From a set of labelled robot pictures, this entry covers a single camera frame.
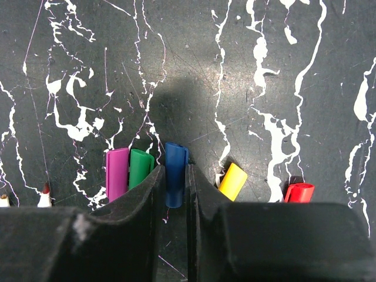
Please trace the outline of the purple pen cap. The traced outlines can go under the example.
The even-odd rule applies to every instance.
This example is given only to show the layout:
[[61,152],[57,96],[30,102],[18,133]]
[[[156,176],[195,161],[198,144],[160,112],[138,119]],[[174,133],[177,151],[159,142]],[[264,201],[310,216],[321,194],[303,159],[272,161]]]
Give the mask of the purple pen cap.
[[124,195],[128,190],[128,161],[127,147],[106,153],[106,195],[110,202]]

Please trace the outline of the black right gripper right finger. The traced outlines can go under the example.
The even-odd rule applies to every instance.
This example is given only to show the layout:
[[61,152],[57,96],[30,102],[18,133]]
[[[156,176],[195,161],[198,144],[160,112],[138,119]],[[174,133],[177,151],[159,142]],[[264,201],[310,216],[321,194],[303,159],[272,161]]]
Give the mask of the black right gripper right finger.
[[357,214],[336,203],[233,202],[186,168],[189,281],[374,281]]

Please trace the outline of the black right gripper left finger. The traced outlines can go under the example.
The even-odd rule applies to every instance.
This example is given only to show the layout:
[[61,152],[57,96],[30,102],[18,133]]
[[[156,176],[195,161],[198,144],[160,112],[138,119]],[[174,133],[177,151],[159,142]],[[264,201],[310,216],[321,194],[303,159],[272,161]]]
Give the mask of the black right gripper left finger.
[[1,209],[2,281],[155,281],[165,168],[91,213]]

